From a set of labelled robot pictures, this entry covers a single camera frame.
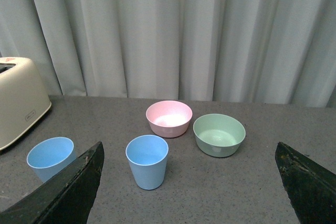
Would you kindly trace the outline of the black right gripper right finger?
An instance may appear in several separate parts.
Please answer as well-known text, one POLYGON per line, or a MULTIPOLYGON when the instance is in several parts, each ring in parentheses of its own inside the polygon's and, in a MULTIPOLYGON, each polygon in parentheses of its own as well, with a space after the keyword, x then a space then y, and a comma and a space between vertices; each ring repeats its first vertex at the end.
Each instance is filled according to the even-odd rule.
POLYGON ((279 142, 275 160, 300 223, 335 223, 335 174, 279 142))

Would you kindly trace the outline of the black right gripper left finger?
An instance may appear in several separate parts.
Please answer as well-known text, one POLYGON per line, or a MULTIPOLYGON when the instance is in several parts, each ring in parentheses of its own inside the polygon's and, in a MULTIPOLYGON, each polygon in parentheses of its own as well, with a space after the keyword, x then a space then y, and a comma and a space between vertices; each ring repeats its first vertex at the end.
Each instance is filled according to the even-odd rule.
POLYGON ((104 164, 102 142, 1 212, 1 223, 86 223, 104 164))

